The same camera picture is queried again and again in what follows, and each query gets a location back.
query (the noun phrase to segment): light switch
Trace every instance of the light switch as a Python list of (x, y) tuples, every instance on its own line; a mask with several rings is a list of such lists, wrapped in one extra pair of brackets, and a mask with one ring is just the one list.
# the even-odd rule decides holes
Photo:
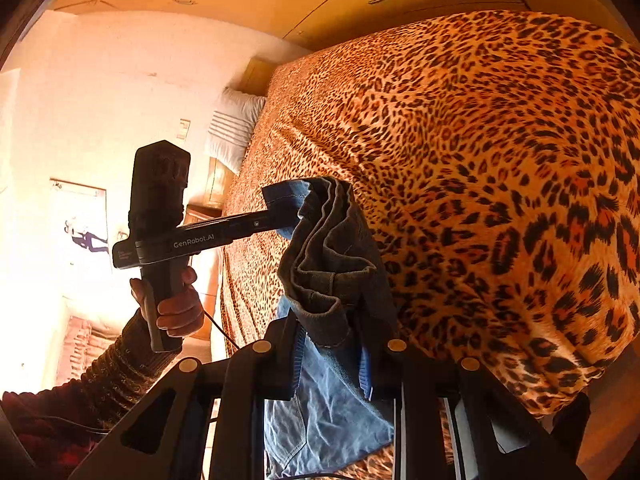
[(187, 138), (187, 134), (189, 133), (189, 126), (191, 126), (191, 121), (188, 119), (180, 119), (180, 130), (178, 131), (178, 139), (184, 140)]

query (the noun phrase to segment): knitted sweater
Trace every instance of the knitted sweater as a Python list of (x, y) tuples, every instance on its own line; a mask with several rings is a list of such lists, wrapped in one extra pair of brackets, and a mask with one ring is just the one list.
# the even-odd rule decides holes
[(0, 406), (38, 468), (47, 478), (63, 480), (100, 436), (37, 416), (58, 416), (90, 428), (109, 429), (146, 394), (176, 355), (151, 351), (148, 328), (138, 311), (80, 380), (38, 394), (5, 393)]

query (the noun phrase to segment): pillow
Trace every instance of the pillow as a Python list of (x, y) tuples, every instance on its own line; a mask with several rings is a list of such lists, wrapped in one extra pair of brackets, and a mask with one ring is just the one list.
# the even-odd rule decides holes
[(207, 151), (235, 174), (240, 172), (244, 152), (266, 101), (266, 97), (225, 88), (216, 104)]

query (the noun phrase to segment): human hand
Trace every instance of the human hand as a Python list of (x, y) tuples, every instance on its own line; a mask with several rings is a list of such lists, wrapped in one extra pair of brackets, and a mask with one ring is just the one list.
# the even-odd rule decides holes
[[(196, 271), (191, 267), (185, 267), (182, 271), (182, 282), (184, 288), (174, 297), (161, 301), (158, 304), (158, 321), (156, 325), (162, 330), (166, 330), (171, 337), (187, 337), (197, 332), (204, 323), (204, 309), (200, 303), (200, 297), (191, 285), (198, 277)], [(131, 295), (138, 302), (142, 317), (145, 315), (145, 287), (142, 280), (132, 278)]]

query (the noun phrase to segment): poster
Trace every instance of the poster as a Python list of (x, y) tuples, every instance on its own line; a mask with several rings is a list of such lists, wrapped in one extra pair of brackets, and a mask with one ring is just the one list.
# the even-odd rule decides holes
[(77, 300), (111, 279), (104, 189), (51, 179), (54, 254), (62, 295)]

